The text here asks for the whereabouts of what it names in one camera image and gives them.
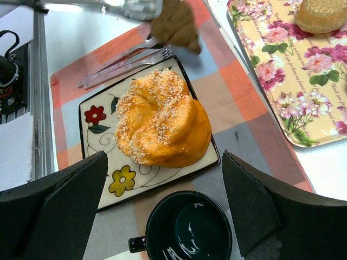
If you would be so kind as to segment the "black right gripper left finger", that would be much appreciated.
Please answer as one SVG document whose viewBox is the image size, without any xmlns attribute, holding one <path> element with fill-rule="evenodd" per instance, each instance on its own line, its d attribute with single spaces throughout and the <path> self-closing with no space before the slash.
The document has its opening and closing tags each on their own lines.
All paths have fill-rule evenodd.
<svg viewBox="0 0 347 260">
<path fill-rule="evenodd" d="M 103 151 L 1 192 L 1 259 L 82 259 L 108 171 Z"/>
</svg>

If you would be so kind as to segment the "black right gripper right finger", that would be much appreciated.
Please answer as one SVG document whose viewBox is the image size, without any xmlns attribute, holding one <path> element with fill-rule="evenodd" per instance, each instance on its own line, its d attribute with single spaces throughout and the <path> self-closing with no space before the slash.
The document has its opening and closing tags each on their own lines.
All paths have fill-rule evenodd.
<svg viewBox="0 0 347 260">
<path fill-rule="evenodd" d="M 224 152 L 222 172 L 245 259 L 346 259 L 346 201 L 265 174 Z"/>
</svg>

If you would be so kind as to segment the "orange bundt cake bread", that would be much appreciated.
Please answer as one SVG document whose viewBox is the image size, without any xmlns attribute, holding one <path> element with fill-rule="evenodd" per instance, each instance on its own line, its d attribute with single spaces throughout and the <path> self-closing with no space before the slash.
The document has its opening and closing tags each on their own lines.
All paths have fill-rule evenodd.
<svg viewBox="0 0 347 260">
<path fill-rule="evenodd" d="M 207 112 L 186 81 L 168 68 L 133 80 L 116 112 L 115 144 L 141 165 L 190 166 L 211 142 Z"/>
</svg>

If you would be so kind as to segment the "dark brown bread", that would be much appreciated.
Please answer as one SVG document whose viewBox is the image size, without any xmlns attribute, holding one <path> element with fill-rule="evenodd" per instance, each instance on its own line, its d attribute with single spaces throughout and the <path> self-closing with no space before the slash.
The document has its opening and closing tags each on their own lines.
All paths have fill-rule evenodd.
<svg viewBox="0 0 347 260">
<path fill-rule="evenodd" d="M 151 34 L 159 43 L 184 47 L 195 54 L 201 53 L 198 32 L 192 9 L 180 0 L 165 0 L 160 15 L 150 22 Z"/>
</svg>

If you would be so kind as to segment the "white plastic tongs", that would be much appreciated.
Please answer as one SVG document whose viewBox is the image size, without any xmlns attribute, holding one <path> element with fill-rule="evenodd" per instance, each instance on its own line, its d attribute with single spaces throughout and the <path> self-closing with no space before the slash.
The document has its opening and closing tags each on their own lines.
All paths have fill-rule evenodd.
<svg viewBox="0 0 347 260">
<path fill-rule="evenodd" d="M 152 20 L 160 15 L 163 1 L 139 0 L 79 0 L 39 1 L 46 9 L 65 12 L 98 12 L 103 15 L 122 16 L 136 21 Z"/>
</svg>

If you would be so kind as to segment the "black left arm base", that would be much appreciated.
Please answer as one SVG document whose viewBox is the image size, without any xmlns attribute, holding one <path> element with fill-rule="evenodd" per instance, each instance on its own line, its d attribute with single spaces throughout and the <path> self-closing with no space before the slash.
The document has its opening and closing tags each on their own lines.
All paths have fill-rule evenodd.
<svg viewBox="0 0 347 260">
<path fill-rule="evenodd" d="M 19 36 L 2 30 L 1 36 L 12 34 L 13 45 L 1 56 L 1 123 L 22 115 L 28 105 L 29 63 L 28 45 L 19 46 Z"/>
</svg>

